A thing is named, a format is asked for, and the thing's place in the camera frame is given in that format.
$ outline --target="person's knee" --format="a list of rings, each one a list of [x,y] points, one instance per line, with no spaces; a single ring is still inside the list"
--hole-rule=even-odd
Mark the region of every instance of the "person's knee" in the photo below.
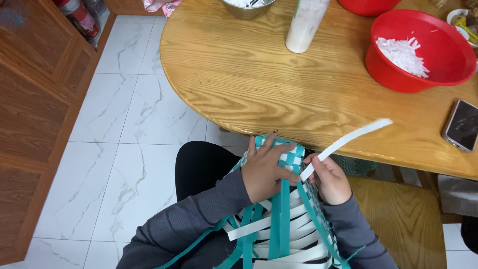
[[[207,149],[209,142],[191,141],[184,144],[178,151],[176,161],[186,161],[201,157]]]

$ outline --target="person's hand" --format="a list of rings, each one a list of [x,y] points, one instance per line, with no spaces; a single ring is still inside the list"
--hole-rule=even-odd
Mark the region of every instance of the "person's hand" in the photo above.
[[[277,166],[281,154],[293,150],[295,146],[277,145],[271,148],[276,136],[277,131],[274,131],[257,151],[255,138],[253,136],[250,138],[247,162],[241,171],[247,194],[252,203],[261,202],[278,193],[281,190],[280,179],[288,179],[294,183],[300,181],[299,176]]]
[[[309,177],[310,182],[315,182],[320,197],[328,204],[340,205],[347,202],[352,196],[352,189],[344,171],[330,157],[321,162],[317,156],[315,153],[304,159],[305,164],[312,162],[315,170]]]

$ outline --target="smartphone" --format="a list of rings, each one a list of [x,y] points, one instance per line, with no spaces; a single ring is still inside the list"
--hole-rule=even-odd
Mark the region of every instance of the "smartphone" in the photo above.
[[[442,137],[460,150],[472,152],[478,137],[478,108],[458,100],[445,124]]]

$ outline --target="person's left hand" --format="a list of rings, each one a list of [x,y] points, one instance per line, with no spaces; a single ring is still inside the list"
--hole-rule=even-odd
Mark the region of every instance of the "person's left hand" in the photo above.
[[[294,149],[294,145],[277,145],[271,148],[272,142],[277,137],[274,131],[256,151],[255,138],[250,137],[247,162],[242,167],[242,179],[246,186],[247,194],[252,203],[261,202],[281,190],[280,179],[290,182],[299,182],[300,177],[291,171],[277,166],[282,153]]]

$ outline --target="black pants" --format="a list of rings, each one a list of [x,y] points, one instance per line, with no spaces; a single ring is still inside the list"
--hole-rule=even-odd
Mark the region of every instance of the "black pants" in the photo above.
[[[240,157],[226,149],[202,141],[184,144],[176,157],[176,197],[178,201],[216,185]]]

